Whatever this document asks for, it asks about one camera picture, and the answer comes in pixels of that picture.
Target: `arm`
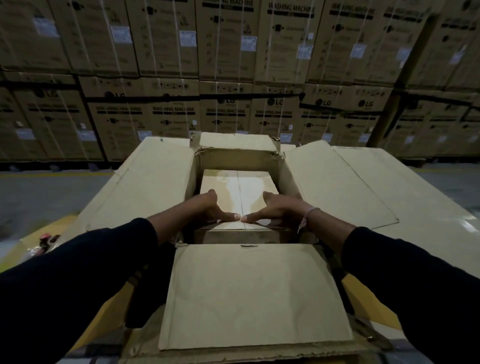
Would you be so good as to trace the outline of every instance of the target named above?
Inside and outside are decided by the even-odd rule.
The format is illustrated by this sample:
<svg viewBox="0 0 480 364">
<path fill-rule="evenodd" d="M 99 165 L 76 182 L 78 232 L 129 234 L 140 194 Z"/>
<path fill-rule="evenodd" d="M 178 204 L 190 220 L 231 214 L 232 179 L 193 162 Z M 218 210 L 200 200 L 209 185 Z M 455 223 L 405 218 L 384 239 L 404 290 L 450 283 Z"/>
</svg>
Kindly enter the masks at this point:
<svg viewBox="0 0 480 364">
<path fill-rule="evenodd" d="M 155 255 L 158 243 L 203 215 L 240 218 L 221 211 L 210 190 L 148 219 L 86 232 L 1 273 L 1 327 L 8 333 L 2 340 L 8 348 L 5 362 L 56 363 L 103 303 Z"/>
<path fill-rule="evenodd" d="M 301 219 L 312 208 L 287 196 L 264 193 L 264 199 L 267 207 L 241 220 Z M 398 315 L 408 340 L 435 363 L 454 363 L 476 348 L 479 279 L 414 244 L 357 228 L 320 210 L 308 214 L 307 226 L 341 255 L 346 271 Z"/>
</svg>

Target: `bracelet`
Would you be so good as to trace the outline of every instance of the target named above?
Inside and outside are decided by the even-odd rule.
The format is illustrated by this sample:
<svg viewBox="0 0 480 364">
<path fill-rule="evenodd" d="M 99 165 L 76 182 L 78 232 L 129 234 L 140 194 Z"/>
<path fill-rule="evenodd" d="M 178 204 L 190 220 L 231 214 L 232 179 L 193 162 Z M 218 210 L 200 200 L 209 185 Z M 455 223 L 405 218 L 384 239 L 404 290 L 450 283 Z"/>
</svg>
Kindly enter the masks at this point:
<svg viewBox="0 0 480 364">
<path fill-rule="evenodd" d="M 319 207 L 312 207 L 310 210 L 305 212 L 305 215 L 303 215 L 303 219 L 299 225 L 299 229 L 297 230 L 297 234 L 300 233 L 300 230 L 303 229 L 305 226 L 307 226 L 307 216 L 310 214 L 313 210 L 320 210 Z"/>
</svg>

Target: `person's right hand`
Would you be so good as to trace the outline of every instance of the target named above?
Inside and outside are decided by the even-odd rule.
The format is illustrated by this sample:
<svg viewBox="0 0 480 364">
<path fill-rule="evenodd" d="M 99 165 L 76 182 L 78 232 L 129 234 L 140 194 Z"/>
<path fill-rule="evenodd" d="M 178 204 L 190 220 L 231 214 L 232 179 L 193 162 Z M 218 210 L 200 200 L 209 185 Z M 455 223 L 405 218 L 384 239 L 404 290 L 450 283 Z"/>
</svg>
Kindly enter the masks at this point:
<svg viewBox="0 0 480 364">
<path fill-rule="evenodd" d="M 310 204 L 299 198 L 273 194 L 267 191 L 264 191 L 264 201 L 266 207 L 243 216 L 240 219 L 241 222 L 254 223 L 265 218 L 282 219 L 287 216 L 301 220 L 305 213 L 312 208 Z"/>
</svg>

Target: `sleeve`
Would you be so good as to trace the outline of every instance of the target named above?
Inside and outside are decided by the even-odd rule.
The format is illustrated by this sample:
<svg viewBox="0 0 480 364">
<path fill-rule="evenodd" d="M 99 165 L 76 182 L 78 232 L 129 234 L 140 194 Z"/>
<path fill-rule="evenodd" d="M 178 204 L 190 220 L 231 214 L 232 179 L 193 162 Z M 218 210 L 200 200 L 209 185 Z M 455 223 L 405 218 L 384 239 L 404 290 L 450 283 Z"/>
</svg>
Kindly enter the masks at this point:
<svg viewBox="0 0 480 364">
<path fill-rule="evenodd" d="M 2 346 L 10 361 L 60 360 L 156 247 L 152 224 L 137 218 L 86 232 L 1 273 Z"/>
<path fill-rule="evenodd" d="M 469 351 L 479 339 L 478 278 L 364 227 L 345 241 L 342 265 L 397 314 L 407 339 L 434 363 L 474 357 Z"/>
</svg>

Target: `person's left hand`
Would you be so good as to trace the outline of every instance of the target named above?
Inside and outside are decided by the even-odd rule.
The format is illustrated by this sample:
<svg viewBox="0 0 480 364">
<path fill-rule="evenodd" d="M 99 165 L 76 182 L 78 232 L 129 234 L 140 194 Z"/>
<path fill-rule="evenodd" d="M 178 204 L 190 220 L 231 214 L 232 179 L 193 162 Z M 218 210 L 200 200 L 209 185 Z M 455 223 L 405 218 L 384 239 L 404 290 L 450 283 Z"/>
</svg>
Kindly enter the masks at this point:
<svg viewBox="0 0 480 364">
<path fill-rule="evenodd" d="M 215 190 L 209 190 L 207 193 L 199 194 L 194 198 L 198 199 L 200 211 L 202 211 L 202 215 L 204 215 L 208 221 L 215 220 L 216 222 L 217 220 L 221 220 L 230 222 L 240 220 L 241 216 L 239 214 L 224 212 L 218 207 Z"/>
</svg>

